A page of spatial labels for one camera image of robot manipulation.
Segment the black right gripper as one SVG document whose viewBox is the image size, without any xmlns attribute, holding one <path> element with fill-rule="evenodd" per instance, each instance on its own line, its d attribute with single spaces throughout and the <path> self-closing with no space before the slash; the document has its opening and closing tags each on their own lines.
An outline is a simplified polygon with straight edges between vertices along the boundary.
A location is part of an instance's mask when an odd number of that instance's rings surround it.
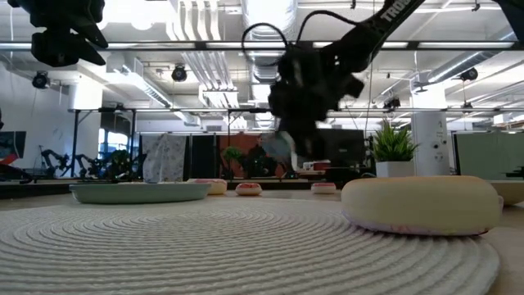
<svg viewBox="0 0 524 295">
<path fill-rule="evenodd" d="M 315 121 L 339 109 L 345 96 L 358 98 L 364 82 L 355 74 L 365 69 L 365 44 L 340 39 L 323 48 L 284 43 L 276 62 L 278 79 L 270 86 L 271 113 L 280 118 L 277 129 L 263 134 L 261 147 L 272 158 L 291 162 L 293 156 L 325 158 L 325 141 Z M 299 121 L 305 121 L 305 136 Z"/>
</svg>

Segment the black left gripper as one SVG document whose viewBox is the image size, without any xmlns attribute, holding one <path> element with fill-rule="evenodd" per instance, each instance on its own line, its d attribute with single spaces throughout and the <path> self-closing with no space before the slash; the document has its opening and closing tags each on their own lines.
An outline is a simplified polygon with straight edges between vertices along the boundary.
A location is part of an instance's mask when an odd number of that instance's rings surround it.
<svg viewBox="0 0 524 295">
<path fill-rule="evenodd" d="M 103 18 L 105 0 L 7 0 L 7 3 L 12 8 L 28 12 L 29 22 L 34 27 L 69 27 L 75 31 L 75 34 L 50 31 L 33 34 L 31 53 L 38 61 L 51 67 L 72 66 L 79 60 L 97 66 L 106 64 L 89 44 L 108 47 L 97 27 Z"/>
</svg>

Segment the lavender iced tan donut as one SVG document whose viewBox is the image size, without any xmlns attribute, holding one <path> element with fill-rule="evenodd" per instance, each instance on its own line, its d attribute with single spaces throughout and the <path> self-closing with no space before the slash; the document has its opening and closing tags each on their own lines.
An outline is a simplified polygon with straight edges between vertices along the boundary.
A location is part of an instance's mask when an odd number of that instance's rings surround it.
<svg viewBox="0 0 524 295">
<path fill-rule="evenodd" d="M 411 176 L 352 180 L 341 206 L 349 222 L 372 231 L 471 236 L 499 223 L 504 199 L 473 176 Z"/>
</svg>

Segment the black computer monitor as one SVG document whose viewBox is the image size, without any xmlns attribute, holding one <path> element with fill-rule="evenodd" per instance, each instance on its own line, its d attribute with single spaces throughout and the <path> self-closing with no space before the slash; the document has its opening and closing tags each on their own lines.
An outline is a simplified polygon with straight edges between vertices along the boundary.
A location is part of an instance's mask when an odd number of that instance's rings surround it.
<svg viewBox="0 0 524 295">
<path fill-rule="evenodd" d="M 333 165 L 362 163 L 365 157 L 364 132 L 359 129 L 321 129 L 326 157 Z"/>
</svg>

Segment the person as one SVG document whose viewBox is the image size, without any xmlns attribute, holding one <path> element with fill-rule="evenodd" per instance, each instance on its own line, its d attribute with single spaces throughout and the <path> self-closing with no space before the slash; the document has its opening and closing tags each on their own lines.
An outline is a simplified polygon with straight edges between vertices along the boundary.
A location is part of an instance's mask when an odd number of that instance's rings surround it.
<svg viewBox="0 0 524 295">
<path fill-rule="evenodd" d="M 278 163 L 268 156 L 259 143 L 249 150 L 245 163 L 248 178 L 273 177 L 276 175 Z"/>
</svg>

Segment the orange-brown partition board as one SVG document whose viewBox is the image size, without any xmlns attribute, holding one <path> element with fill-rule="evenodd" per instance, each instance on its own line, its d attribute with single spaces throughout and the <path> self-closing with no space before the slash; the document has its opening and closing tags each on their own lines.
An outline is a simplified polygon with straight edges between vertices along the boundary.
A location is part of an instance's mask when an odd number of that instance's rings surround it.
<svg viewBox="0 0 524 295">
<path fill-rule="evenodd" d="M 254 147 L 257 143 L 261 145 L 261 135 L 253 135 L 253 134 L 234 134 L 234 135 L 221 135 L 219 137 L 219 155 L 221 156 L 221 173 L 222 176 L 226 178 L 226 169 L 225 169 L 225 160 L 222 158 L 222 151 L 228 147 L 228 146 L 234 146 L 239 148 L 242 151 L 242 154 L 244 155 L 244 162 L 242 164 L 242 167 L 240 167 L 236 162 L 233 163 L 233 170 L 235 172 L 234 178 L 243 178 L 243 179 L 252 179 L 247 177 L 246 173 L 246 156 L 249 150 Z M 281 162 L 275 160 L 278 163 L 277 169 L 276 169 L 276 175 L 273 177 L 255 177 L 255 178 L 275 178 L 275 177 L 283 177 L 286 173 L 284 166 Z"/>
</svg>

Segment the small green bushy plant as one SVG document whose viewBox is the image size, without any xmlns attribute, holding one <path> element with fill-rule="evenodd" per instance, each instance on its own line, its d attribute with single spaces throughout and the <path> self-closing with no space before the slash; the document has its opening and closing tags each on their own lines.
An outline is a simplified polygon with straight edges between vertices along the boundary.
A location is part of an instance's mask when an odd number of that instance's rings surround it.
<svg viewBox="0 0 524 295">
<path fill-rule="evenodd" d="M 235 172 L 233 163 L 236 162 L 240 167 L 244 162 L 244 155 L 238 147 L 228 146 L 222 151 L 222 158 L 225 160 L 225 173 L 227 179 L 233 179 Z"/>
</svg>

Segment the green plant white pot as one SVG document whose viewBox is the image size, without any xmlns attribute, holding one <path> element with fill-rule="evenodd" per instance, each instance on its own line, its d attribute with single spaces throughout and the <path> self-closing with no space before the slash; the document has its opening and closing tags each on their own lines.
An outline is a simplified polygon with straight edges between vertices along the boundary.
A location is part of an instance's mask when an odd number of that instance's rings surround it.
<svg viewBox="0 0 524 295">
<path fill-rule="evenodd" d="M 407 129 L 398 129 L 388 120 L 373 135 L 371 153 L 378 178 L 415 176 L 413 158 L 418 145 Z"/>
</svg>

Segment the black partition panel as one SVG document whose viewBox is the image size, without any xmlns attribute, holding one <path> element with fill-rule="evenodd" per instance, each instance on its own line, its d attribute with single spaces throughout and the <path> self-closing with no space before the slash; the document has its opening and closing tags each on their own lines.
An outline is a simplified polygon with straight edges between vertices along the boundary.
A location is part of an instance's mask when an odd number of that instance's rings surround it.
<svg viewBox="0 0 524 295">
<path fill-rule="evenodd" d="M 192 138 L 191 177 L 213 179 L 217 174 L 216 137 L 213 135 Z"/>
</svg>

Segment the white round column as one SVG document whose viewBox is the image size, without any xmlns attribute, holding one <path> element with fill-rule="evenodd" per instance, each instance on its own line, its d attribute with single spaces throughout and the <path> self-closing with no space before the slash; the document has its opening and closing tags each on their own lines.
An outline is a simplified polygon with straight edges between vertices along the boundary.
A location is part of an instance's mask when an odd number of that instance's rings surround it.
<svg viewBox="0 0 524 295">
<path fill-rule="evenodd" d="M 418 109 L 412 114 L 411 130 L 418 146 L 414 154 L 416 176 L 449 175 L 449 149 L 443 84 L 412 91 L 411 105 Z"/>
</svg>

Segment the overhead black light bar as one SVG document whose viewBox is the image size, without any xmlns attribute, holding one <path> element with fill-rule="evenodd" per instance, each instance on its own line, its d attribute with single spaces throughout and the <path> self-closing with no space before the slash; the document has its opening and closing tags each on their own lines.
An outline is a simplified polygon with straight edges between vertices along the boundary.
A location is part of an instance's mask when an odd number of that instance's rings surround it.
<svg viewBox="0 0 524 295">
<path fill-rule="evenodd" d="M 282 42 L 246 41 L 244 47 L 248 51 L 283 51 Z M 241 51 L 242 43 L 233 41 L 161 41 L 109 43 L 107 48 L 99 51 Z M 382 51 L 524 51 L 524 43 L 508 40 L 495 41 L 389 41 L 385 42 Z"/>
</svg>

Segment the white patterned curtain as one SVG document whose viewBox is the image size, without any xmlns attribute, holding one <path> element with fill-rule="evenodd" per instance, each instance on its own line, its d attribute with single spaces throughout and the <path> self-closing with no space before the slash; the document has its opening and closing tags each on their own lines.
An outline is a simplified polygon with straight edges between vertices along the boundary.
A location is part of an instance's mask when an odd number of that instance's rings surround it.
<svg viewBox="0 0 524 295">
<path fill-rule="evenodd" d="M 186 141 L 185 137 L 172 134 L 143 135 L 144 181 L 154 184 L 182 181 Z"/>
</svg>

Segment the white round woven placemat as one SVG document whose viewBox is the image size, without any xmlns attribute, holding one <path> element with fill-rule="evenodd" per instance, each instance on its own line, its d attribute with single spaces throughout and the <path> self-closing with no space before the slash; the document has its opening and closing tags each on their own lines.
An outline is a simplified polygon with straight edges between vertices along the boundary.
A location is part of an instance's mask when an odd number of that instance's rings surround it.
<svg viewBox="0 0 524 295">
<path fill-rule="evenodd" d="M 336 202 L 0 212 L 0 295 L 485 295 L 498 272 L 482 238 L 368 231 Z"/>
</svg>

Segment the teal round plate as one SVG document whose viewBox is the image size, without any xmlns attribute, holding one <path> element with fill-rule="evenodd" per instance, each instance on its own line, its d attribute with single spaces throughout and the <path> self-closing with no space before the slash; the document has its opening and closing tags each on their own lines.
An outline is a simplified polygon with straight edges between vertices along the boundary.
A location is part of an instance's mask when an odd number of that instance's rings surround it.
<svg viewBox="0 0 524 295">
<path fill-rule="evenodd" d="M 186 202 L 204 199 L 210 184 L 195 183 L 122 183 L 71 184 L 73 198 L 83 204 L 128 205 Z"/>
</svg>

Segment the grey office partition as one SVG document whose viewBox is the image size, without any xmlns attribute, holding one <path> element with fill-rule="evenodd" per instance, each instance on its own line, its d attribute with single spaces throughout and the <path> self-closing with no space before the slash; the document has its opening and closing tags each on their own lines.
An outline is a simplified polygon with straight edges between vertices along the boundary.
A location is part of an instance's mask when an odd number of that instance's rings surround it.
<svg viewBox="0 0 524 295">
<path fill-rule="evenodd" d="M 515 180 L 507 172 L 524 166 L 524 133 L 484 132 L 454 135 L 455 171 L 486 180 Z"/>
</svg>

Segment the beige round plate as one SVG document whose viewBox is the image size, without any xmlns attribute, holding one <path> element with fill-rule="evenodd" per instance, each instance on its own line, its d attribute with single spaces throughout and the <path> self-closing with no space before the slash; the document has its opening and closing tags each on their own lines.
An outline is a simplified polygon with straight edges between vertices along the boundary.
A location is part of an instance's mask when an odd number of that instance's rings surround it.
<svg viewBox="0 0 524 295">
<path fill-rule="evenodd" d="M 490 180 L 506 207 L 524 202 L 524 180 Z"/>
</svg>

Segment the black background workstation frame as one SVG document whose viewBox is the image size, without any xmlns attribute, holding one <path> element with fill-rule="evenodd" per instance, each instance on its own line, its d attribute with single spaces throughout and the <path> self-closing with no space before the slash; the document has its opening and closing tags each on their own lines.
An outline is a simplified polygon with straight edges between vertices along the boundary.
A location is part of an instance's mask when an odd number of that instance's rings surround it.
<svg viewBox="0 0 524 295">
<path fill-rule="evenodd" d="M 375 115 L 381 115 L 388 119 L 390 115 L 400 113 L 400 118 L 412 119 L 412 114 L 418 111 L 414 108 L 387 109 L 347 109 L 345 111 L 330 112 L 328 119 L 355 119 L 361 113 L 365 120 L 371 120 Z M 447 115 L 457 119 L 459 115 L 464 118 L 484 113 L 495 113 L 497 115 L 509 114 L 520 111 L 524 113 L 524 107 L 510 108 L 481 108 L 481 109 L 441 109 Z M 98 109 L 72 109 L 75 114 L 75 131 L 73 135 L 73 147 L 77 147 L 80 122 L 90 114 L 101 116 L 101 128 L 117 134 L 124 134 L 129 139 L 129 154 L 135 161 L 134 167 L 141 170 L 145 159 L 142 153 L 142 136 L 154 134 L 172 134 L 187 138 L 185 159 L 183 166 L 183 177 L 191 177 L 192 138 L 195 136 L 213 135 L 216 137 L 217 147 L 217 174 L 222 176 L 221 156 L 219 155 L 219 137 L 221 135 L 237 134 L 262 134 L 273 132 L 278 124 L 266 108 L 123 108 L 123 107 L 101 107 Z"/>
</svg>

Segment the silver ceiling ventilation duct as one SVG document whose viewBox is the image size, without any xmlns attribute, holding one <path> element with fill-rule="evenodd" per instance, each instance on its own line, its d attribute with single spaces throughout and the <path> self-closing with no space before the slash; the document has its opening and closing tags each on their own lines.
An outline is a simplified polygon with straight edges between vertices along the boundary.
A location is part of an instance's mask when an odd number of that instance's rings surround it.
<svg viewBox="0 0 524 295">
<path fill-rule="evenodd" d="M 241 0 L 242 20 L 247 29 L 258 23 L 267 25 L 252 29 L 248 41 L 274 41 L 282 45 L 282 36 L 289 40 L 295 31 L 298 0 Z M 272 83 L 277 78 L 276 62 L 280 52 L 248 52 L 253 79 L 260 83 Z"/>
</svg>

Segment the dark wall screen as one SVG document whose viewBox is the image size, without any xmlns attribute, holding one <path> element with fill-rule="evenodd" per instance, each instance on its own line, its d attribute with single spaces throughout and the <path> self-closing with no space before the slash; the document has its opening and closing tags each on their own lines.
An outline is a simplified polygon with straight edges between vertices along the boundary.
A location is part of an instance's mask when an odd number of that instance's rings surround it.
<svg viewBox="0 0 524 295">
<path fill-rule="evenodd" d="M 10 165 L 25 153 L 25 131 L 0 131 L 0 164 Z"/>
</svg>

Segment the black aluminium rig frame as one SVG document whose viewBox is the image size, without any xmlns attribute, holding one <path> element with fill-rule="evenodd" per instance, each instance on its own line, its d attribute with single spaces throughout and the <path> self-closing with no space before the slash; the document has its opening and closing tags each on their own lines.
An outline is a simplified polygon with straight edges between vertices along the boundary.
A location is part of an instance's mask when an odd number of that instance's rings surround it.
<svg viewBox="0 0 524 295">
<path fill-rule="evenodd" d="M 310 189 L 314 182 L 304 181 L 303 179 L 264 179 L 258 181 L 263 190 L 306 190 Z M 24 197 L 40 197 L 48 195 L 61 195 L 70 192 L 72 184 L 111 184 L 106 181 L 59 181 L 46 180 L 37 183 L 21 184 L 20 182 L 0 182 L 0 199 L 14 199 Z"/>
</svg>

